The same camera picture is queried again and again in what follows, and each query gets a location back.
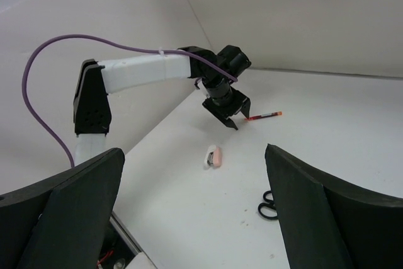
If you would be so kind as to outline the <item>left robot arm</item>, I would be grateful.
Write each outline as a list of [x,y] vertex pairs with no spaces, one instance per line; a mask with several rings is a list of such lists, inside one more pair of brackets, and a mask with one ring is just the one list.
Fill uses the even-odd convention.
[[138,57],[87,60],[82,64],[74,96],[74,131],[78,142],[74,163],[81,164],[105,151],[110,131],[108,96],[128,88],[170,79],[201,81],[207,98],[202,103],[216,119],[236,129],[232,120],[241,113],[249,117],[251,100],[232,87],[251,66],[247,55],[233,45],[215,54],[200,47],[177,50],[143,50]]

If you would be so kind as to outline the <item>orange capped red pen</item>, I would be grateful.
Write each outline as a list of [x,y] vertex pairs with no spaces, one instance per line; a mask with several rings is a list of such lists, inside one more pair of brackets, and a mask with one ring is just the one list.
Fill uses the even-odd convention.
[[279,112],[273,112],[273,113],[266,113],[266,114],[261,114],[261,115],[255,115],[249,118],[245,118],[245,121],[253,121],[253,120],[260,120],[264,118],[271,118],[271,117],[277,117],[281,116],[283,113],[281,111]]

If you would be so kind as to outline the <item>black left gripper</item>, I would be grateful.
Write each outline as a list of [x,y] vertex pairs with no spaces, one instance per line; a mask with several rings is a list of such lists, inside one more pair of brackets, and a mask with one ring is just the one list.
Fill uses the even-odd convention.
[[203,107],[208,110],[226,127],[238,130],[232,116],[241,112],[244,118],[250,117],[251,100],[240,91],[230,88],[229,92],[221,98],[207,98]]

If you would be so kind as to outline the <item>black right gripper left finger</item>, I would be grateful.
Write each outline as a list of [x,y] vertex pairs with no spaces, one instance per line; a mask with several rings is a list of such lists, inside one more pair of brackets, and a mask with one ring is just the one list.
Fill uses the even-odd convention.
[[1,195],[1,268],[95,268],[125,155],[112,148]]

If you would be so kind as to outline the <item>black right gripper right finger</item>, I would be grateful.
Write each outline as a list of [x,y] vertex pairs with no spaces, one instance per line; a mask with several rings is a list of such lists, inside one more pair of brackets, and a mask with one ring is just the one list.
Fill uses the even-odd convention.
[[290,268],[402,268],[402,199],[269,144],[268,181]]

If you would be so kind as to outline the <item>pink mini stapler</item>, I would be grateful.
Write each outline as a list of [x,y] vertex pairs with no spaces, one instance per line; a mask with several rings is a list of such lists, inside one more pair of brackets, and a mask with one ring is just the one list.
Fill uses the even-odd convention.
[[209,168],[219,168],[222,165],[222,150],[216,145],[211,145],[207,149],[203,161],[203,167],[205,169]]

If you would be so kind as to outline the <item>black handled scissors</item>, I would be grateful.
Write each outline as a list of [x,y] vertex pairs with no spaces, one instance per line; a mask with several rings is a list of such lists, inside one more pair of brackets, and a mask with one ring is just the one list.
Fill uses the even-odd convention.
[[[275,201],[272,198],[269,198],[268,196],[272,195],[272,191],[268,190],[263,193],[262,199],[263,201],[258,205],[258,214],[260,215],[261,218],[265,220],[278,220],[278,214],[276,210],[276,205]],[[270,210],[274,212],[274,215],[267,215],[263,212],[263,210]]]

